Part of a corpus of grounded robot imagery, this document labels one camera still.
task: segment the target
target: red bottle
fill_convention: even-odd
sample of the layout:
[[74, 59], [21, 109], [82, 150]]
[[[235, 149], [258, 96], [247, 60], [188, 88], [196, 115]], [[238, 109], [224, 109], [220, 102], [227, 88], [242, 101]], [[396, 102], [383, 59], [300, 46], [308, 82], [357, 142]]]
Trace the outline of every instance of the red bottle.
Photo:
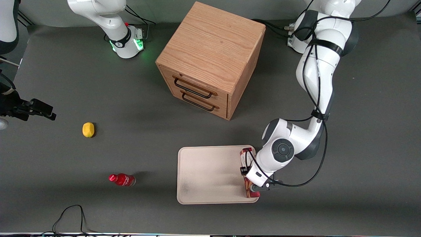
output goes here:
[[133, 186], [136, 183], [135, 177], [123, 173], [118, 175], [112, 174], [108, 177], [108, 179], [119, 186]]

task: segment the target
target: wooden box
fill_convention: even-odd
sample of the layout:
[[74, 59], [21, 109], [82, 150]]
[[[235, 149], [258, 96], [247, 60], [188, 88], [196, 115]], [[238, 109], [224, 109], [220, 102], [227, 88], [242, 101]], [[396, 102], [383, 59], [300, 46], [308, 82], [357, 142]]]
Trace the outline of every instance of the wooden box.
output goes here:
[[263, 24], [196, 2], [156, 64], [175, 97], [230, 120], [264, 32]]

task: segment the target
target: drawer handle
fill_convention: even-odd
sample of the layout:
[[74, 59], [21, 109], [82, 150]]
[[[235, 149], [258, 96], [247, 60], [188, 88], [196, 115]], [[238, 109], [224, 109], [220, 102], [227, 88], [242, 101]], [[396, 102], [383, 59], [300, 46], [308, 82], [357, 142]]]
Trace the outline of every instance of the drawer handle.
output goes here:
[[192, 105], [195, 105], [195, 106], [197, 106], [197, 107], [199, 107], [201, 109], [204, 109], [206, 111], [209, 111], [209, 112], [212, 112], [215, 109], [215, 106], [212, 106], [212, 108], [208, 109], [205, 106], [199, 105], [199, 104], [197, 104], [197, 103], [195, 103], [195, 102], [193, 102], [191, 100], [188, 100], [188, 99], [184, 98], [185, 95], [186, 95], [186, 93], [183, 92], [183, 95], [181, 96], [183, 98], [183, 100], [186, 101], [186, 102], [188, 102], [188, 103], [190, 103], [190, 104], [192, 104]]
[[193, 93], [193, 94], [195, 94], [195, 95], [197, 95], [197, 96], [200, 96], [200, 97], [202, 97], [202, 98], [204, 98], [204, 99], [209, 99], [211, 96], [212, 96], [212, 92], [209, 92], [209, 95], [203, 95], [203, 94], [201, 94], [201, 93], [198, 93], [198, 92], [195, 92], [195, 91], [193, 91], [193, 90], [190, 90], [189, 88], [187, 88], [187, 87], [185, 87], [185, 86], [182, 86], [182, 85], [180, 85], [180, 84], [177, 84], [177, 81], [179, 80], [178, 78], [176, 78], [176, 77], [174, 77], [175, 78], [175, 80], [174, 80], [174, 84], [177, 86], [177, 87], [180, 87], [181, 89], [184, 89], [184, 90], [186, 90], [186, 91], [188, 91], [188, 92], [190, 92], [190, 93]]

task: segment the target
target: yellow lemon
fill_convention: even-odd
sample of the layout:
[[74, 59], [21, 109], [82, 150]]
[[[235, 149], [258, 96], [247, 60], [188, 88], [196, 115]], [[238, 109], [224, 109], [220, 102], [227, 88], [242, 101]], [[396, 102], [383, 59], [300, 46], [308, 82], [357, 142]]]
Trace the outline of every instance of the yellow lemon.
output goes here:
[[95, 133], [95, 128], [93, 127], [93, 123], [86, 123], [83, 125], [82, 133], [85, 137], [92, 137]]

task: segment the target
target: plastic tray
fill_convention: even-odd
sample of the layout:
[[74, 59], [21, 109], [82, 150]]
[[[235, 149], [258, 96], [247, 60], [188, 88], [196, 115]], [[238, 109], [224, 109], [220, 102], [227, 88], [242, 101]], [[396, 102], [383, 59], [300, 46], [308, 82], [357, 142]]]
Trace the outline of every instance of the plastic tray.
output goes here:
[[240, 173], [240, 151], [250, 145], [183, 147], [179, 151], [177, 200], [181, 204], [253, 203]]

